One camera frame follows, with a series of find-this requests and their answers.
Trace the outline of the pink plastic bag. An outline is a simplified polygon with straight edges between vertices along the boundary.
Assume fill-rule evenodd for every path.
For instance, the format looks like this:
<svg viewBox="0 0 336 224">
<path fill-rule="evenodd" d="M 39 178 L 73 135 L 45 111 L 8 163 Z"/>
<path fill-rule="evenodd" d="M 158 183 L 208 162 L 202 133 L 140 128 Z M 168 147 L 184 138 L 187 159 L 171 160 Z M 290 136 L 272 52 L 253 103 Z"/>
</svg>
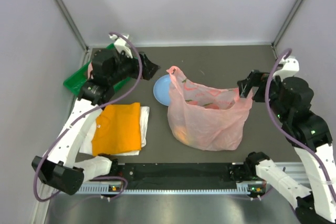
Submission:
<svg viewBox="0 0 336 224">
<path fill-rule="evenodd" d="M 194 138 L 193 148 L 199 150 L 236 150 L 243 138 L 253 93 L 240 98 L 238 88 L 216 89 L 192 82 L 177 66 L 167 72 L 171 79 L 167 110 L 171 131 L 185 127 Z"/>
</svg>

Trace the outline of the orange green mango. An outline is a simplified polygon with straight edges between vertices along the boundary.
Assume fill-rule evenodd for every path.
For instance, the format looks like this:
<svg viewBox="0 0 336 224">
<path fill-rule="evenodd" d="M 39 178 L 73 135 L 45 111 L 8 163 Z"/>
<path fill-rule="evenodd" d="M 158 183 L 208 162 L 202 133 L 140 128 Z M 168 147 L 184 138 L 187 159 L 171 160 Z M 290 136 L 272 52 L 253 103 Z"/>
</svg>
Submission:
<svg viewBox="0 0 336 224">
<path fill-rule="evenodd" d="M 194 143 L 194 138 L 192 135 L 190 135 L 190 133 L 188 132 L 188 130 L 183 127 L 183 126 L 177 126 L 172 130 L 172 133 L 174 135 L 174 137 L 179 140 L 181 143 L 190 146 L 190 147 L 194 147 L 195 143 Z"/>
</svg>

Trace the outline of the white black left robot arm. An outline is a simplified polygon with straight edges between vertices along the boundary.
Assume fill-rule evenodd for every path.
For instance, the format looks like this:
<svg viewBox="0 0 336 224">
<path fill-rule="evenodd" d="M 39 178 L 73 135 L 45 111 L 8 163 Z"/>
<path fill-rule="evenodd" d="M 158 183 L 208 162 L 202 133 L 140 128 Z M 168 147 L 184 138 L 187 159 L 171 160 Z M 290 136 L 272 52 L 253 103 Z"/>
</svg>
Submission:
<svg viewBox="0 0 336 224">
<path fill-rule="evenodd" d="M 35 156 L 31 166 L 35 171 L 34 183 L 42 182 L 68 195 L 75 194 L 84 182 L 103 176 L 114 180 L 119 168 L 106 156 L 97 156 L 76 162 L 76 156 L 89 129 L 110 104 L 117 83 L 127 79 L 150 80 L 159 70 L 144 52 L 127 57 L 115 48 L 96 51 L 92 71 L 81 87 L 78 99 L 56 142 L 40 156 Z"/>
</svg>

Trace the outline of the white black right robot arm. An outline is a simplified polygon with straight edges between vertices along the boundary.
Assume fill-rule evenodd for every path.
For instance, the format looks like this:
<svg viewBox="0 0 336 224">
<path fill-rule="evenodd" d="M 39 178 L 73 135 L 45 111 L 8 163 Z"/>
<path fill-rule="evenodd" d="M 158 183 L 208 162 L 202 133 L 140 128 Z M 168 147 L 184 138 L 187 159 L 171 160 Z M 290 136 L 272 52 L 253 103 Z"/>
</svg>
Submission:
<svg viewBox="0 0 336 224">
<path fill-rule="evenodd" d="M 332 137 L 326 121 L 311 110 L 314 92 L 298 77 L 275 77 L 258 70 L 237 82 L 239 96 L 252 88 L 255 102 L 268 106 L 270 118 L 294 147 L 305 168 L 310 187 L 287 175 L 263 152 L 252 152 L 244 161 L 244 172 L 252 180 L 261 178 L 280 193 L 295 211 L 300 223 L 335 223 L 335 160 Z"/>
</svg>

